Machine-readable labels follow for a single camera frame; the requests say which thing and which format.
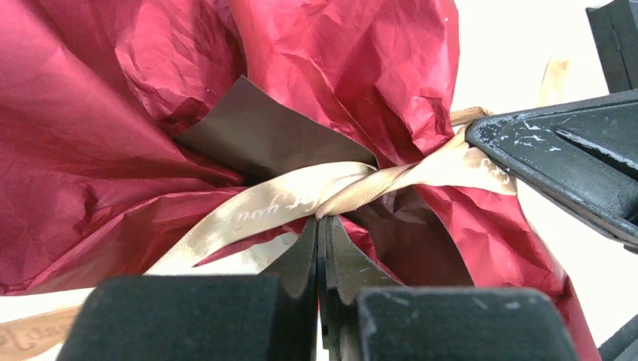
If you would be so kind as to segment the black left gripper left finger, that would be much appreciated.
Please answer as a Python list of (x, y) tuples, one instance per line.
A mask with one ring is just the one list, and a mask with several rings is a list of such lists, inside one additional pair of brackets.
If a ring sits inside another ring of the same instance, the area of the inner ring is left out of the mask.
[(100, 284), (60, 360), (313, 360), (317, 222), (258, 275), (137, 276)]

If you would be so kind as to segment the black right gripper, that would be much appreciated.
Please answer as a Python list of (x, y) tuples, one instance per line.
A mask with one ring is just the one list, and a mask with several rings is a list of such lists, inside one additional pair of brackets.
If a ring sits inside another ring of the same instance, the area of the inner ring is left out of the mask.
[(608, 90), (615, 94), (483, 117), (467, 129), (466, 139), (636, 253), (637, 2), (615, 0), (585, 12)]

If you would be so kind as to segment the red paper bouquet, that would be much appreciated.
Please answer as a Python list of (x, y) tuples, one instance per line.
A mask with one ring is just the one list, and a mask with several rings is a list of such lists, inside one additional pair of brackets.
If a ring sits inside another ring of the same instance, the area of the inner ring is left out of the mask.
[(451, 137), (453, 1), (3, 1), (1, 294), (137, 273), (247, 175), (177, 145), (241, 76), (384, 165)]

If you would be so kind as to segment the beige satin ribbon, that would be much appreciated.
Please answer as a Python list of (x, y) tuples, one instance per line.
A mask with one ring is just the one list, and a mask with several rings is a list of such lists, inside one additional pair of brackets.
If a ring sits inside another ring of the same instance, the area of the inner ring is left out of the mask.
[[(247, 188), (197, 223), (143, 276), (258, 275), (292, 247), (309, 220), (317, 222), (317, 326), (321, 326), (321, 221), (357, 211), (407, 187), (468, 186), (513, 196), (515, 181), (464, 139), (466, 128), (488, 112), (454, 112), (459, 132), (435, 153), (408, 165), (378, 170), (364, 162), (318, 162)], [(85, 301), (12, 320), (1, 326), (1, 358), (58, 356)]]

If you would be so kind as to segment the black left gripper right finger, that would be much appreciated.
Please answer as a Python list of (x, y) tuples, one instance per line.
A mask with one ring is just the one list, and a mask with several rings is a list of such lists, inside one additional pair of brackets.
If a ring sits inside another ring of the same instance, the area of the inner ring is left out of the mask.
[(524, 288), (407, 287), (321, 221), (321, 328), (332, 360), (575, 360), (553, 303)]

